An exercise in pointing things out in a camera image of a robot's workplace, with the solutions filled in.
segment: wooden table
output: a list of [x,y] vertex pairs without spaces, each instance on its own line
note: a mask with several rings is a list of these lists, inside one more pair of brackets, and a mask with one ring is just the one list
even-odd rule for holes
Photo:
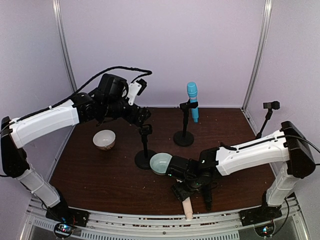
[[[234,145],[250,141],[254,134],[240,109],[201,108],[199,123],[190,118],[188,130],[195,141],[179,147],[173,135],[182,129],[178,108],[151,108],[153,134],[149,149],[198,160],[202,150],[220,142]],[[98,150],[92,138],[103,129],[116,134],[110,151]],[[176,182],[151,170],[136,167],[134,157],[142,150],[138,128],[123,119],[96,127],[96,122],[77,125],[54,171],[51,184],[62,191],[71,207],[123,214],[183,214],[182,204],[170,187]],[[224,176],[212,190],[212,211],[227,211],[261,204],[262,194],[274,181],[268,164]],[[206,213],[201,194],[191,197],[194,213]]]

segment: robotic arm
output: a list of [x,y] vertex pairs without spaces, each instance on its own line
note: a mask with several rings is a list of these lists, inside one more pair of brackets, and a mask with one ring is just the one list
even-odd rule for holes
[[138,127],[151,116],[146,108],[134,104],[147,87],[143,80],[129,85],[124,78],[104,74],[97,88],[89,94],[81,92],[61,105],[33,116],[1,122],[1,156],[4,173],[20,181],[48,207],[47,217],[64,223],[85,226],[88,212],[68,207],[61,192],[46,182],[27,162],[23,147],[31,141],[58,129],[83,124],[96,119],[102,124],[105,118],[122,117]]
[[199,161],[173,156],[166,174],[181,180],[171,189],[183,201],[202,191],[206,209],[212,205],[211,182],[236,171],[283,162],[272,186],[263,194],[262,205],[240,212],[242,225],[251,225],[281,216],[281,205],[299,179],[316,168],[306,138],[289,121],[282,128],[260,139],[235,146],[221,144],[201,152]]

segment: vent grille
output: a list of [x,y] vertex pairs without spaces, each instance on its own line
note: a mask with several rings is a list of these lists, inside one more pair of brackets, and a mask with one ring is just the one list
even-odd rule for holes
[[52,224],[50,222],[47,222],[47,221],[43,221],[43,220],[38,219],[38,218],[36,218],[34,220],[33,225],[35,225],[37,227],[40,227],[42,229],[47,229],[47,230],[51,230],[51,231],[53,231],[54,227],[55,227],[54,224]]
[[[81,238],[84,240],[142,240],[143,238],[134,237],[114,237],[103,233],[90,232],[83,230],[81,232]],[[232,231],[228,233],[213,234],[207,237],[197,237],[197,238],[185,238],[185,240],[240,240],[239,232]]]

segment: wall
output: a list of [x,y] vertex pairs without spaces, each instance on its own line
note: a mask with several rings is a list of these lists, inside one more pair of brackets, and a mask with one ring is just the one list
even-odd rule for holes
[[[0,118],[21,117],[71,94],[52,1],[0,1]],[[25,147],[45,178],[69,129]],[[18,181],[0,178],[1,239],[18,239],[31,194]]]
[[[63,26],[77,85],[122,65],[150,69],[143,106],[176,107],[196,81],[202,107],[240,107],[265,1],[64,0]],[[128,80],[137,73],[114,71]],[[96,87],[98,80],[86,90]]]
[[[263,102],[278,100],[264,135],[289,120],[320,147],[320,1],[274,1],[263,59],[248,106],[251,120],[261,127],[266,110]],[[320,163],[317,152],[314,159]],[[320,235],[320,168],[295,188],[312,239]]]

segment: white bowl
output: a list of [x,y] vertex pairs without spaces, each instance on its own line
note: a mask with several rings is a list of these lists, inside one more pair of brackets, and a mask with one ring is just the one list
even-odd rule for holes
[[94,145],[103,151],[110,150],[116,142],[116,134],[111,130],[102,130],[93,137]]
[[166,175],[172,155],[166,152],[160,152],[150,159],[150,167],[155,174]]

